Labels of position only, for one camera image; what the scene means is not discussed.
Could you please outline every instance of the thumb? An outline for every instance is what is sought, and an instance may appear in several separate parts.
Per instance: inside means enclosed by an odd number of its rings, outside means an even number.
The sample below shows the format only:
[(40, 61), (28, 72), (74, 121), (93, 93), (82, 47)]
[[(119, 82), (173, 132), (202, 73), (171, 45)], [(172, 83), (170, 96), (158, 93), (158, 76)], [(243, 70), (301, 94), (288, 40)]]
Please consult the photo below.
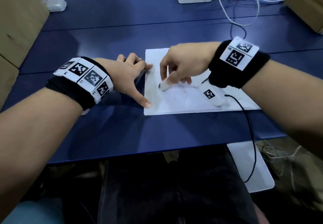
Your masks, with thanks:
[(185, 76), (183, 75), (183, 72), (180, 68), (178, 68), (176, 71), (172, 72), (168, 78), (167, 78), (167, 84), (177, 84), (182, 78)]
[(151, 103), (136, 89), (135, 85), (127, 92), (127, 95), (132, 97), (137, 103), (144, 108), (150, 108)]

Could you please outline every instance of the human arm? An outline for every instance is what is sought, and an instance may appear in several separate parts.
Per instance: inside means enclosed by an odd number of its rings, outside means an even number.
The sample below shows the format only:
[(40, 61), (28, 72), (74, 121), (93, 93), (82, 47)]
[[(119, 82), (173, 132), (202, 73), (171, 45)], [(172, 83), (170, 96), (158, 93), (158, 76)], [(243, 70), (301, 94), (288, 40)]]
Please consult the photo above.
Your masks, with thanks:
[[(147, 65), (135, 54), (117, 61), (96, 58), (109, 72), (114, 89), (149, 103), (134, 85)], [(0, 222), (26, 193), (73, 127), (83, 109), (62, 93), (43, 88), (0, 114)]]
[[(166, 78), (167, 67), (171, 72), (175, 71), (168, 78), (170, 84), (203, 73), (220, 44), (208, 42), (172, 46), (160, 63), (161, 78)], [(242, 90), (300, 145), (323, 158), (321, 79), (269, 61)]]

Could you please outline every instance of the table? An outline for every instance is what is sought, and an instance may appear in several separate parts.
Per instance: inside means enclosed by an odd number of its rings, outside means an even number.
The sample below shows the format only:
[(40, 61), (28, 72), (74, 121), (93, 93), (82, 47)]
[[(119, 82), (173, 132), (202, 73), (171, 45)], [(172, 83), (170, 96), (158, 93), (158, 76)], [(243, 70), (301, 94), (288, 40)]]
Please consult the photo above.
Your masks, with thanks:
[[(52, 72), (75, 56), (116, 59), (180, 42), (223, 41), (236, 35), (260, 45), (272, 59), (323, 78), (323, 38), (280, 4), (264, 5), (244, 29), (228, 23), (219, 2), (180, 5), (177, 0), (66, 0), (51, 13), (20, 68), (6, 110), (41, 89)], [(256, 4), (223, 0), (239, 23), (256, 15)], [(138, 89), (143, 92), (144, 79)], [(249, 111), (257, 140), (285, 134), (262, 111)], [(49, 163), (250, 140), (240, 111), (143, 116), (133, 99), (116, 92), (79, 118)]]

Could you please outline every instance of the paper sheet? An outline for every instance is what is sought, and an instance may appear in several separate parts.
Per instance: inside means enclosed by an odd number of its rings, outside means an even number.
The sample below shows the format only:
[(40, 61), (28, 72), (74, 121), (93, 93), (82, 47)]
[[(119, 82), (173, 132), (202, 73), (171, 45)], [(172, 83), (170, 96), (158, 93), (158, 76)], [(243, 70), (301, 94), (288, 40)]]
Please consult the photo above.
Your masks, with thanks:
[[(197, 113), (197, 112), (220, 112), (241, 110), (240, 106), (232, 98), (228, 98), (228, 103), (221, 106), (213, 106), (197, 87), (209, 76), (207, 70), (203, 74), (192, 77), (192, 84), (173, 85), (166, 91), (158, 88), (162, 81), (160, 78), (159, 63), (167, 53), (165, 49), (147, 49), (145, 61), (154, 67), (145, 76), (145, 97), (151, 102), (151, 108), (144, 108), (144, 115), (161, 115), (177, 113)], [(241, 89), (228, 86), (225, 93), (234, 96), (246, 110), (260, 109), (252, 99), (250, 99)]]

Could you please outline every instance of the black fabric strap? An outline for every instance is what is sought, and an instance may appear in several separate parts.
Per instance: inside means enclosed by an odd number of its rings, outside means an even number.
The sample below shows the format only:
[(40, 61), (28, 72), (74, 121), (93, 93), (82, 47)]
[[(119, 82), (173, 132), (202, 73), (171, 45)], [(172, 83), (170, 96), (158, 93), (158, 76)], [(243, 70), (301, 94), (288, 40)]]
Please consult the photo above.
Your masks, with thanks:
[[(95, 64), (111, 78), (108, 71), (101, 64), (85, 56), (82, 56), (81, 58)], [(80, 87), (77, 83), (74, 83), (73, 81), (65, 77), (54, 76), (48, 80), (48, 83), (45, 85), (45, 87), (71, 97), (81, 105), (83, 111), (88, 108), (92, 108), (95, 105), (94, 98), (88, 91)]]
[(209, 82), (219, 88), (225, 88), (228, 85), (236, 88), (242, 88), (269, 60), (270, 55), (258, 51), (243, 71), (233, 67), (229, 63), (220, 60), (220, 56), (229, 45), (231, 40), (220, 44), (216, 53), (209, 64)]

